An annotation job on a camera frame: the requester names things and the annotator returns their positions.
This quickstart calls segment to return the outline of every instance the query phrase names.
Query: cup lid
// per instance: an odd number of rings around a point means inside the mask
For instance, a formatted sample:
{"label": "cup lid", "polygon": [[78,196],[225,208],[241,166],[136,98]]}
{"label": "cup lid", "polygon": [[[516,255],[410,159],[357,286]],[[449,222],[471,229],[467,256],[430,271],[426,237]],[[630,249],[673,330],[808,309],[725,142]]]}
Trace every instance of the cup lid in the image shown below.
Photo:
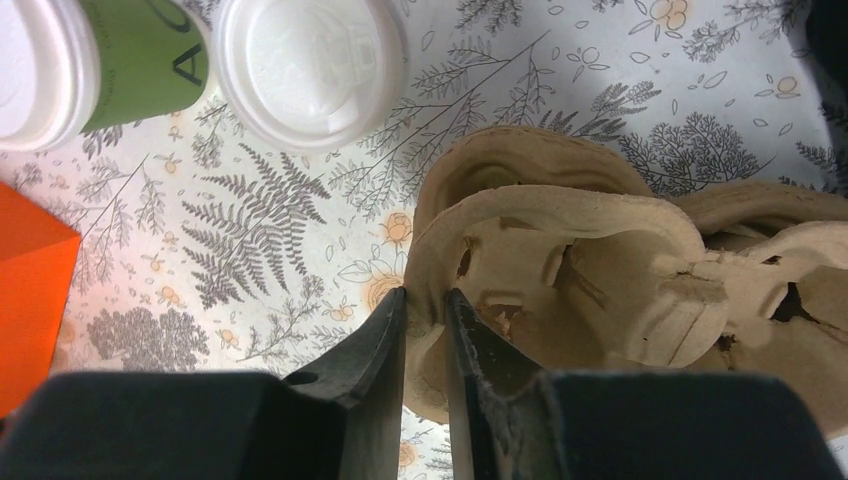
{"label": "cup lid", "polygon": [[230,0],[218,17],[219,82],[252,133],[292,154],[356,141],[405,83],[389,12],[374,0]]}
{"label": "cup lid", "polygon": [[76,136],[96,103],[99,59],[77,2],[0,0],[0,150]]}

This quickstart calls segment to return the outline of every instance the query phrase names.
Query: botanical pattern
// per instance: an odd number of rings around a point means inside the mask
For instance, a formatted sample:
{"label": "botanical pattern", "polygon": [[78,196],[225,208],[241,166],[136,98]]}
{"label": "botanical pattern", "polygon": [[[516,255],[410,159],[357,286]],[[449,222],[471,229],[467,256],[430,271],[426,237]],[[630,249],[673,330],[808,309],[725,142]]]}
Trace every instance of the botanical pattern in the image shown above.
{"label": "botanical pattern", "polygon": [[313,197],[330,198],[317,178],[310,178],[280,154],[276,169],[247,145],[242,148],[256,165],[256,178],[242,175],[203,177],[223,187],[236,203],[211,202],[194,205],[183,202],[186,210],[210,229],[183,226],[183,231],[205,251],[185,247],[203,271],[192,272],[203,306],[218,302],[242,301],[243,294],[270,295],[275,281],[288,291],[285,263],[306,274],[303,260],[303,234],[306,222],[326,222],[318,213]]}
{"label": "botanical pattern", "polygon": [[[214,28],[223,2],[181,3]],[[421,183],[492,125],[603,144],[665,196],[745,178],[848,193],[848,109],[810,71],[810,0],[383,3],[406,88],[354,145],[286,154],[215,92],[0,153],[0,181],[82,236],[54,372],[314,360],[403,284]],[[451,478],[448,428],[403,412],[398,478]]]}
{"label": "botanical pattern", "polygon": [[741,41],[743,26],[758,32],[759,39],[770,45],[789,35],[799,19],[805,17],[809,4],[809,0],[746,0],[724,5],[724,16],[733,23],[720,27],[717,20],[708,20],[692,32],[683,50],[690,60],[714,62],[727,47]]}
{"label": "botanical pattern", "polygon": [[120,358],[125,370],[187,372],[197,367],[198,354],[209,355],[206,331],[174,309],[158,318],[141,307],[112,314],[103,309],[87,331],[100,358]]}
{"label": "botanical pattern", "polygon": [[720,125],[715,116],[698,112],[686,117],[682,126],[661,123],[647,138],[632,133],[618,142],[651,189],[666,196],[745,179],[770,163],[760,164],[745,150],[732,125]]}

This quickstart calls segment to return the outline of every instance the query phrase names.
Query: table surface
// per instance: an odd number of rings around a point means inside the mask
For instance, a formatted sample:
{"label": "table surface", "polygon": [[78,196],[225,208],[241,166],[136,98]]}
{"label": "table surface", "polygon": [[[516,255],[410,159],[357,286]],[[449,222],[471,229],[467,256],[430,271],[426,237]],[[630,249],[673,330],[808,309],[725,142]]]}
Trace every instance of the table surface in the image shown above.
{"label": "table surface", "polygon": [[[183,3],[214,22],[220,1]],[[380,1],[408,87],[356,145],[288,156],[217,94],[0,154],[0,181],[83,235],[56,371],[304,365],[401,285],[424,174],[484,126],[602,143],[664,195],[837,187],[848,114],[806,48],[809,0]],[[399,478],[451,478],[449,449],[446,427],[404,411]]]}

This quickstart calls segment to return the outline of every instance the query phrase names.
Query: orange object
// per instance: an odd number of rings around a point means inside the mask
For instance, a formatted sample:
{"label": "orange object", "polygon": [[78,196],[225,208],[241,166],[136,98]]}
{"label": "orange object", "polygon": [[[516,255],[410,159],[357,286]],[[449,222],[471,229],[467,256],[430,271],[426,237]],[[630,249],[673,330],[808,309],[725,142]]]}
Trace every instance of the orange object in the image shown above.
{"label": "orange object", "polygon": [[0,418],[47,378],[79,244],[0,183]]}

